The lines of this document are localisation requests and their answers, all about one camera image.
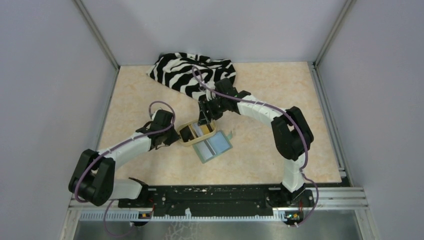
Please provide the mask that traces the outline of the green card holder wallet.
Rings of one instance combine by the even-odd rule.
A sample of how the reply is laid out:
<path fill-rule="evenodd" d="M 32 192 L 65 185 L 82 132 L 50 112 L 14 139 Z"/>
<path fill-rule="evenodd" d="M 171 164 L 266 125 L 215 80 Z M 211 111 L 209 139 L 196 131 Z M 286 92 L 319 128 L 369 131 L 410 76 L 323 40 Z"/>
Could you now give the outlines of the green card holder wallet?
<path fill-rule="evenodd" d="M 213 150 L 215 152 L 215 155 L 208 159 L 203 160 L 198 148 L 197 143 L 193 145 L 193 149 L 196 152 L 200 162 L 202 164 L 206 164 L 207 162 L 211 161 L 212 159 L 224 154 L 225 152 L 229 151 L 233 148 L 233 145 L 231 144 L 231 139 L 233 138 L 233 133 L 230 131 L 228 134 L 225 134 L 222 130 L 218 131 L 214 136 L 207 138 L 204 141 L 208 141 L 211 146 L 213 147 Z"/>

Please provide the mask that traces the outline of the white card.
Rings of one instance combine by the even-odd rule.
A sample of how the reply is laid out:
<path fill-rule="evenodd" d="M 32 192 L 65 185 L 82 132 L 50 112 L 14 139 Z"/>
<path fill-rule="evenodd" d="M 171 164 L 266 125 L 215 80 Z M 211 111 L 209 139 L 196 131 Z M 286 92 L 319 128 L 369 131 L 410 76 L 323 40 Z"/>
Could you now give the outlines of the white card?
<path fill-rule="evenodd" d="M 215 151 L 207 140 L 197 143 L 196 146 L 203 160 L 206 161 L 214 157 Z"/>

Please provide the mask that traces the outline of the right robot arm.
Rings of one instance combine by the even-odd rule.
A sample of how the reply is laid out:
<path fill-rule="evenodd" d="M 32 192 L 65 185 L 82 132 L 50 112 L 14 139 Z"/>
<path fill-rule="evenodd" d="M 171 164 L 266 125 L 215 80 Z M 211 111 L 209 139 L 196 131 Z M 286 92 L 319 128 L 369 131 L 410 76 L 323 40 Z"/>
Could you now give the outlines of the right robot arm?
<path fill-rule="evenodd" d="M 200 125 L 218 120 L 224 112 L 231 111 L 270 127 L 276 149 L 285 160 L 281 199 L 287 206 L 295 206 L 301 200 L 305 187 L 302 170 L 314 135 L 299 107 L 280 108 L 261 101 L 248 91 L 237 91 L 228 78 L 216 82 L 213 90 L 206 90 L 206 94 L 199 97 L 198 105 Z"/>

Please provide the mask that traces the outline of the beige oval tray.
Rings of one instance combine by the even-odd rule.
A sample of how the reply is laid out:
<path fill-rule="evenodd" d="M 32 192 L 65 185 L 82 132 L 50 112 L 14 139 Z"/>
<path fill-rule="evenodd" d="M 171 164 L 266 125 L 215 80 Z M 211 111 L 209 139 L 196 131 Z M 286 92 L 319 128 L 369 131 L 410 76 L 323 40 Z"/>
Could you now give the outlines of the beige oval tray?
<path fill-rule="evenodd" d="M 188 142 L 183 142 L 183 140 L 182 140 L 182 138 L 181 138 L 181 135 L 180 135 L 180 130 L 181 130 L 183 127 L 187 126 L 187 125 L 189 125 L 189 126 L 190 126 L 191 131 L 192 131 L 192 133 L 193 133 L 193 135 L 194 135 L 195 139 L 194 139 L 194 140 L 191 140 L 191 141 L 188 141 Z M 193 121 L 190 121 L 190 122 L 185 123 L 185 124 L 183 124 L 183 125 L 180 125 L 180 126 L 177 128 L 177 130 L 176 130 L 176 131 L 177 131 L 177 133 L 178 133 L 178 135 L 180 136 L 180 139 L 178 140 L 178 141 L 179 141 L 179 143 L 180 143 L 182 146 L 184 146 L 184 147 L 189 147 L 189 146 L 192 146 L 192 145 L 194 145 L 194 144 L 196 144 L 196 143 L 199 143 L 199 142 L 201 142 L 201 141 L 204 141 L 204 140 L 206 140 L 206 139 L 208 139 L 208 138 L 213 137 L 213 136 L 216 134 L 216 132 L 217 132 L 217 125 L 216 125 L 216 122 L 213 120 L 212 122 L 210 122 L 210 123 L 209 123 L 209 124 L 207 124 L 207 125 L 211 125 L 211 126 L 214 128 L 214 131 L 213 131 L 212 133 L 205 134 L 205 135 L 203 135 L 203 134 L 202 134 L 202 132 L 201 132 L 201 130 L 200 130 L 200 128 L 199 128 L 198 122 L 197 122 L 196 120 L 193 120 Z"/>

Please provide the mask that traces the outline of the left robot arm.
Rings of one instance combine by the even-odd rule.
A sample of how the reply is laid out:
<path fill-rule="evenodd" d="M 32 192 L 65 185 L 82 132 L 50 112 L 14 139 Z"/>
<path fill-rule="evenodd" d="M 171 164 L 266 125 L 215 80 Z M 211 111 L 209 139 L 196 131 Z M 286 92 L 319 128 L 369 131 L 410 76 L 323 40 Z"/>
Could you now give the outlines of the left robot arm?
<path fill-rule="evenodd" d="M 174 120 L 174 112 L 159 109 L 149 122 L 123 142 L 100 151 L 84 150 L 68 190 L 80 203 L 102 206 L 109 200 L 131 200 L 138 207 L 146 206 L 150 200 L 150 193 L 143 189 L 146 184 L 133 177 L 117 179 L 115 172 L 144 153 L 175 143 L 180 136 L 174 128 Z"/>

